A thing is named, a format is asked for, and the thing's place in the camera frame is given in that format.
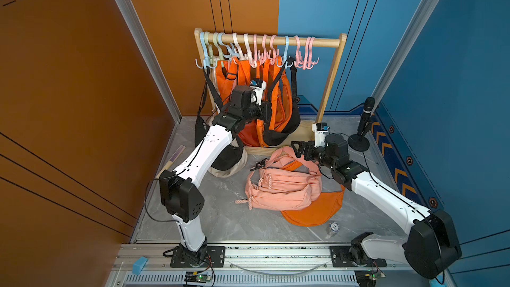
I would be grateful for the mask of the pink rectangular waist bag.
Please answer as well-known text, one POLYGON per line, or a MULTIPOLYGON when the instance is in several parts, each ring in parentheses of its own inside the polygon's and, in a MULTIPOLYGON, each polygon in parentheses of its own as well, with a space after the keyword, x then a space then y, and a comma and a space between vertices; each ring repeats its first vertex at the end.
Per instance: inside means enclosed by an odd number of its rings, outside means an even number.
POLYGON ((263 168, 257 182, 247 179, 246 197, 235 203, 247 204, 250 210, 300 211, 316 201, 321 191, 321 175, 317 172, 263 168))

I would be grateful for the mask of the black and orange sling bag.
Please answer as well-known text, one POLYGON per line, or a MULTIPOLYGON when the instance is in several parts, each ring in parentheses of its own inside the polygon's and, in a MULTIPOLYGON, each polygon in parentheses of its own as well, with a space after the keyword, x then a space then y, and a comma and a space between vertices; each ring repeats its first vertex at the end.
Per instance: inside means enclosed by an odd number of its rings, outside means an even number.
POLYGON ((300 125, 301 118, 298 109, 297 96, 297 69, 294 66, 294 58, 289 58, 290 66, 287 62, 279 67, 278 63, 282 58, 278 57, 271 65, 275 66, 276 77, 273 82, 264 91, 263 101, 273 102, 274 118, 271 122, 262 123, 258 129, 262 133, 262 139, 270 146, 280 145, 291 133, 300 125))

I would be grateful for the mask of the orange crescent sling bag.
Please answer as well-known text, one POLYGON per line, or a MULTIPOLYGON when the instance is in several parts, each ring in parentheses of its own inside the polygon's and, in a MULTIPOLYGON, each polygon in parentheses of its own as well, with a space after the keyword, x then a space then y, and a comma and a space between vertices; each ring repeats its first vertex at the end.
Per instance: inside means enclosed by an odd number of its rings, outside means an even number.
POLYGON ((273 189, 280 192, 275 206, 287 221, 300 227, 326 223, 342 208, 344 190, 322 191, 322 175, 317 164, 302 159, 282 158, 282 170, 272 175, 273 189))

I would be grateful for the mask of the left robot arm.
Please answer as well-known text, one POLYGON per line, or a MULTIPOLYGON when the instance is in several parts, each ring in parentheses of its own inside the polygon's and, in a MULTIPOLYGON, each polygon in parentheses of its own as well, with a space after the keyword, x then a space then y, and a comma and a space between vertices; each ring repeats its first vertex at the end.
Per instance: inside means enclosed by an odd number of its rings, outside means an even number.
POLYGON ((199 218, 205 204, 199 191, 201 182, 246 124, 263 119, 268 113, 263 103, 265 89, 263 81, 236 86, 231 101, 214 117, 205 137, 189 157, 173 171, 163 171, 159 178, 161 204, 177 222, 181 236, 178 251, 192 265, 201 265, 207 258, 207 238, 199 218))

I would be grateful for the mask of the pink crescent sling bag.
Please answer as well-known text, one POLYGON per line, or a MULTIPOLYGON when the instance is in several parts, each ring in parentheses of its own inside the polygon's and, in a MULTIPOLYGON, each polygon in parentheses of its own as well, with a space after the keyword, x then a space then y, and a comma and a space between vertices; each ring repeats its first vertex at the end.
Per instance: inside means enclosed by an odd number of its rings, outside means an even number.
POLYGON ((303 157, 298 158, 293 147, 284 146, 274 151, 269 158, 257 162, 250 170, 255 171, 271 167, 285 171, 296 171, 301 166, 306 167, 311 175, 320 174, 320 169, 317 163, 307 161, 303 157))

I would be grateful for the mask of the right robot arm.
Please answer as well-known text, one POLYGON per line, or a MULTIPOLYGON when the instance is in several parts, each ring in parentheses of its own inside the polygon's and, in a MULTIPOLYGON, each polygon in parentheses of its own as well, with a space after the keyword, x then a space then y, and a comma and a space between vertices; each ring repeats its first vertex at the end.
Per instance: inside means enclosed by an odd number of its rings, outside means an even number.
POLYGON ((320 146, 313 141, 293 141, 291 146, 297 158, 329 168, 338 184, 370 201, 403 230, 400 237, 367 231, 354 238, 349 254, 355 264, 391 260, 434 279, 462 258, 452 217, 446 211, 432 211, 378 180, 367 166, 349 157, 343 135, 329 134, 320 146))

